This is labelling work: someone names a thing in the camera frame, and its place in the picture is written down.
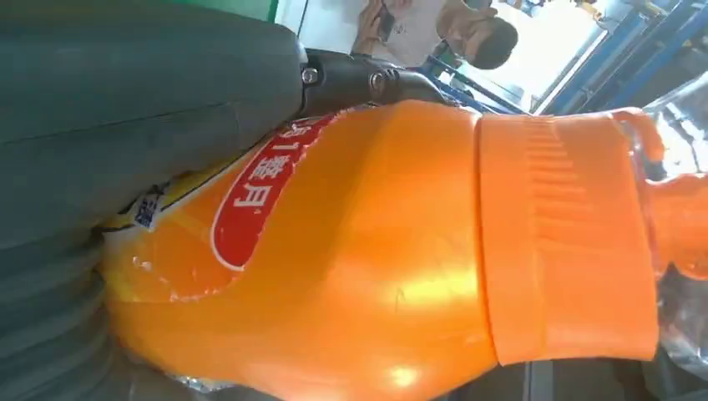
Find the orange bottle cap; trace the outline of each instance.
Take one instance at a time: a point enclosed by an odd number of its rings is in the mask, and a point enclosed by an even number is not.
[[[645,119],[482,117],[483,254],[501,364],[652,358],[653,255],[625,132]]]

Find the white shirt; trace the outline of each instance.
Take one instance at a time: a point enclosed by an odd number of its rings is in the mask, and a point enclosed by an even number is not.
[[[401,12],[389,8],[395,18],[391,35],[374,46],[372,56],[403,67],[420,67],[441,41],[437,18],[444,6],[445,0],[422,0]]]

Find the person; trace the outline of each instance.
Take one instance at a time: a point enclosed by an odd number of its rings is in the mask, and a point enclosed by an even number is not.
[[[369,0],[359,16],[352,53],[419,67],[441,42],[478,69],[504,64],[518,32],[497,17],[491,0],[471,8],[462,0]]]

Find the man's hand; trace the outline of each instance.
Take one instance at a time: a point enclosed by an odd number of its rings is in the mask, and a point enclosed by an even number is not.
[[[381,24],[379,13],[382,8],[382,0],[369,0],[367,6],[359,14],[359,30],[357,40],[351,48],[352,53],[371,54],[374,45],[381,41],[378,28]]]

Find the blue metal frame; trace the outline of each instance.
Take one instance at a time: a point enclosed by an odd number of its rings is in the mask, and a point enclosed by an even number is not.
[[[623,47],[622,44],[643,24],[644,19],[639,13],[630,13],[623,18],[612,34],[597,47],[593,55],[578,69],[548,108],[543,110],[544,114],[567,114],[573,112],[574,110],[570,108],[575,103],[576,97],[585,92],[588,83],[595,78],[607,63],[617,57],[618,52]]]
[[[628,82],[636,81],[633,77],[642,69],[652,57],[658,53],[663,53],[662,43],[667,38],[675,36],[677,31],[686,24],[692,14],[694,0],[682,0],[671,10],[654,29],[646,35],[641,42],[632,49],[629,57],[604,81],[595,91],[594,96],[589,99],[579,111],[597,111],[607,107],[607,103],[614,97],[618,89],[623,88]]]
[[[694,7],[693,2],[684,1],[679,3],[675,10],[681,7],[680,13],[676,13],[677,16],[672,18],[675,12],[667,17],[666,23],[680,23],[681,20],[676,21],[677,18],[684,16],[685,12],[690,12],[690,8]],[[690,18],[687,23],[680,25],[678,32],[672,34],[670,39],[664,43],[663,48],[658,53],[654,53],[650,56],[649,61],[645,62],[644,65],[632,74],[630,80],[622,87],[622,89],[607,103],[602,107],[606,109],[612,109],[616,107],[626,106],[631,98],[644,86],[647,82],[662,69],[671,59],[676,55],[683,44],[693,38],[701,29],[708,26],[708,5],[702,4],[702,9],[695,13],[693,18]]]
[[[508,100],[498,96],[497,94],[490,91],[489,89],[484,88],[482,85],[472,81],[468,77],[464,76],[464,74],[461,74],[455,68],[453,68],[452,66],[448,65],[447,63],[443,62],[442,60],[440,60],[438,58],[435,58],[433,56],[428,57],[426,64],[427,64],[426,68],[420,69],[420,71],[423,74],[426,74],[443,91],[445,91],[448,94],[451,94],[453,97],[461,100],[463,103],[468,103],[468,99],[471,99],[473,102],[471,104],[469,104],[470,107],[473,107],[473,108],[475,108],[479,111],[483,111],[483,112],[489,111],[491,109],[491,110],[496,110],[493,112],[497,112],[497,113],[501,113],[501,114],[527,114],[525,111],[521,110],[516,104],[509,102]],[[444,84],[440,83],[440,81],[436,77],[430,76],[431,75],[430,68],[432,66],[437,66],[437,67],[442,68],[447,73],[451,74],[454,79],[457,79],[458,81],[462,82],[463,84],[466,84],[467,86],[471,87],[472,89],[478,91],[480,94],[483,94],[484,96],[490,98],[494,103],[498,104],[498,107],[495,105],[491,105],[491,104],[482,104],[481,102],[470,97],[469,95],[465,94],[464,92],[457,90],[455,88],[452,88],[449,85],[445,85],[445,87],[448,87],[447,89],[445,89],[444,87],[441,87],[440,85],[444,85]],[[476,107],[476,104],[481,104],[482,105],[481,108],[483,110],[480,110],[478,107]]]

